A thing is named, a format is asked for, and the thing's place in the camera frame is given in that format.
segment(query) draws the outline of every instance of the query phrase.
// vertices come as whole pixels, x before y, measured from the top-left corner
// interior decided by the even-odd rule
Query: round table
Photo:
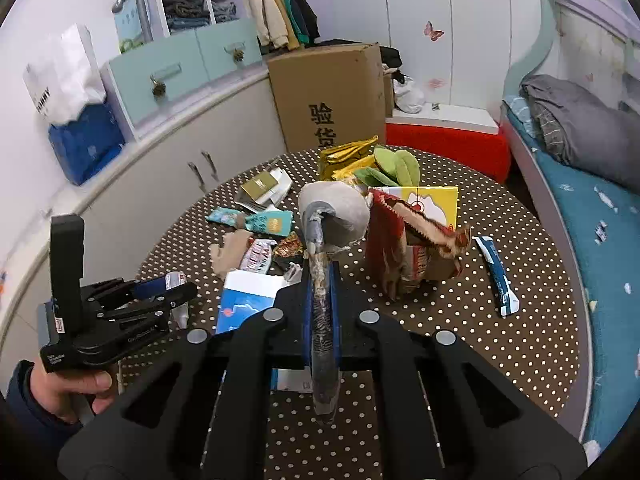
[[[502,186],[470,168],[429,153],[411,150],[422,169],[424,186],[458,186],[458,222],[474,235],[492,236],[520,298],[520,312],[501,318],[482,255],[472,242],[462,258],[464,271],[446,282],[423,283],[411,295],[389,301],[364,266],[364,243],[340,257],[342,276],[361,287],[369,308],[393,316],[407,329],[430,334],[453,330],[503,372],[538,406],[557,417],[578,370],[575,303],[569,278],[556,248],[536,218]],[[300,232],[298,193],[318,178],[319,150],[289,153],[280,167],[293,186],[281,208],[294,212]],[[194,204],[165,233],[142,265],[140,278],[183,270],[198,285],[190,305],[193,327],[214,331],[223,281],[213,275],[209,246],[222,245],[232,230],[210,224],[205,216],[217,206],[237,208],[238,187],[264,170],[246,171]],[[125,385],[166,351],[169,334],[122,362]],[[380,446],[376,405],[369,373],[344,374],[334,424],[320,426],[310,395],[272,392],[265,478],[378,478]]]

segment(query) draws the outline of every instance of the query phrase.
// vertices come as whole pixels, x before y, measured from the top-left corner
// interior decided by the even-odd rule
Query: blue and white box
[[[216,334],[236,330],[248,317],[271,308],[276,294],[286,285],[287,282],[282,276],[232,270],[226,276],[225,288],[222,291]],[[310,394],[311,372],[309,368],[274,370],[271,389]]]

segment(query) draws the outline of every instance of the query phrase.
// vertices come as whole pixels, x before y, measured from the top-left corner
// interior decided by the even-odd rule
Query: light blue drawer
[[[134,124],[209,81],[194,30],[126,52],[111,60],[110,67]],[[153,95],[152,77],[166,85],[163,97]]]
[[[236,20],[202,27],[196,30],[196,35],[200,41],[202,58],[211,81],[262,60],[252,20]],[[235,46],[242,44],[244,59],[236,63],[232,51]]]

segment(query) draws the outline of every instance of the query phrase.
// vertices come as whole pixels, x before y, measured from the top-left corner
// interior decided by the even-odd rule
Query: white plastic bag
[[[27,65],[23,79],[36,110],[50,124],[77,121],[85,106],[104,102],[106,93],[86,27],[72,25],[59,36],[49,36],[42,53]]]
[[[407,114],[417,114],[425,103],[424,92],[410,77],[404,76],[404,84],[394,79],[396,105]]]

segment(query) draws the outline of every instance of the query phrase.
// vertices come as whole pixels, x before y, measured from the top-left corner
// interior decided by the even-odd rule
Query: pink butterfly
[[[438,41],[444,35],[444,32],[442,30],[433,30],[433,25],[428,22],[424,29],[424,35],[429,36],[431,41]]]

